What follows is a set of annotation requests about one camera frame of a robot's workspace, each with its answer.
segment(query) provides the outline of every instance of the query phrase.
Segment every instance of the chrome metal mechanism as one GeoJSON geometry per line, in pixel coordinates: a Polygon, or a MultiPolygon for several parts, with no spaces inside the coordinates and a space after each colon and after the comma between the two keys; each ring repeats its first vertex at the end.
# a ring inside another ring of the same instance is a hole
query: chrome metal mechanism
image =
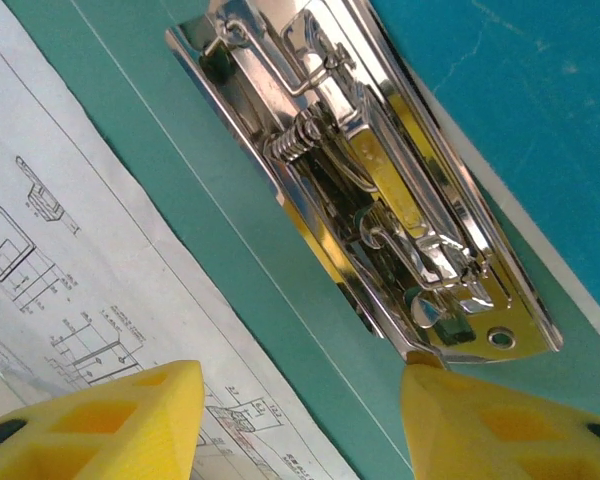
{"type": "Polygon", "coordinates": [[[212,0],[167,42],[372,332],[460,362],[560,349],[365,1],[212,0]]]}

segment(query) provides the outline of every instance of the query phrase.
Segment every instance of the technical drawing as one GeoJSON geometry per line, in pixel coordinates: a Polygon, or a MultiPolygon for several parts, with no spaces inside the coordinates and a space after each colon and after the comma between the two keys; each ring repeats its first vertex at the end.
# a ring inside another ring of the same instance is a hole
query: technical drawing
{"type": "Polygon", "coordinates": [[[247,433],[255,434],[258,431],[282,425],[264,399],[259,398],[232,408],[209,406],[207,411],[249,457],[265,478],[272,480],[279,478],[275,470],[260,455],[245,435],[247,433]]]}
{"type": "Polygon", "coordinates": [[[209,445],[209,440],[207,440],[207,437],[204,434],[204,430],[200,429],[200,434],[198,435],[196,447],[204,447],[205,445],[209,445]]]}
{"type": "Polygon", "coordinates": [[[0,206],[0,282],[18,267],[36,246],[0,206]]]}
{"type": "Polygon", "coordinates": [[[76,390],[143,370],[133,356],[137,348],[129,351],[118,332],[113,341],[107,340],[91,323],[52,341],[51,345],[63,358],[63,364],[49,363],[76,390]]]}
{"type": "Polygon", "coordinates": [[[13,218],[0,206],[0,288],[25,311],[64,278],[13,218]]]}
{"type": "Polygon", "coordinates": [[[33,184],[27,195],[33,208],[35,208],[45,221],[61,221],[73,235],[77,234],[78,230],[80,230],[78,224],[69,216],[60,202],[56,200],[45,184],[31,170],[31,167],[21,157],[16,157],[16,164],[33,184]]]}
{"type": "Polygon", "coordinates": [[[0,340],[0,371],[20,371],[34,376],[31,369],[0,340]]]}

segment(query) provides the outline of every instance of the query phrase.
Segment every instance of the hole in yellow plastic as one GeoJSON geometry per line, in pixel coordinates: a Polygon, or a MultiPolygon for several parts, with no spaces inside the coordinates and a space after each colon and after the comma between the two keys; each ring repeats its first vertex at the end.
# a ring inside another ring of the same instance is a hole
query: hole in yellow plastic
{"type": "Polygon", "coordinates": [[[480,412],[482,422],[505,442],[559,440],[562,437],[538,412],[520,407],[494,407],[480,412]]]}
{"type": "Polygon", "coordinates": [[[132,402],[91,402],[65,415],[52,428],[58,433],[115,433],[135,411],[132,402]]]}
{"type": "Polygon", "coordinates": [[[157,387],[162,382],[167,379],[168,375],[166,373],[158,373],[156,375],[151,375],[145,378],[141,378],[137,382],[134,382],[134,385],[137,387],[157,387]]]}
{"type": "Polygon", "coordinates": [[[0,471],[0,480],[70,480],[97,452],[94,448],[72,445],[33,447],[15,455],[9,466],[0,471]]]}
{"type": "Polygon", "coordinates": [[[533,480],[600,480],[600,468],[584,459],[534,457],[518,463],[533,480]]]}

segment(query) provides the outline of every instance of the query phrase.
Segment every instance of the coil spring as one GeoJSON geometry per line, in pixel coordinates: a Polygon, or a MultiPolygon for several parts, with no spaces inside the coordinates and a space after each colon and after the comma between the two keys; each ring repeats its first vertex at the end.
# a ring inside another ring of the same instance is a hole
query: coil spring
{"type": "Polygon", "coordinates": [[[287,130],[272,137],[265,144],[265,155],[273,160],[289,163],[307,153],[322,139],[318,118],[303,110],[287,130]]]}

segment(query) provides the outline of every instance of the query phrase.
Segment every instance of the paper sheet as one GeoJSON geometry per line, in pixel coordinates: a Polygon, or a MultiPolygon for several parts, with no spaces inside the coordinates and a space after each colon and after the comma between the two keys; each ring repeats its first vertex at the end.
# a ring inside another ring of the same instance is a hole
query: paper sheet
{"type": "Polygon", "coordinates": [[[192,478],[356,478],[0,2],[0,374],[32,403],[182,358],[192,478]]]}

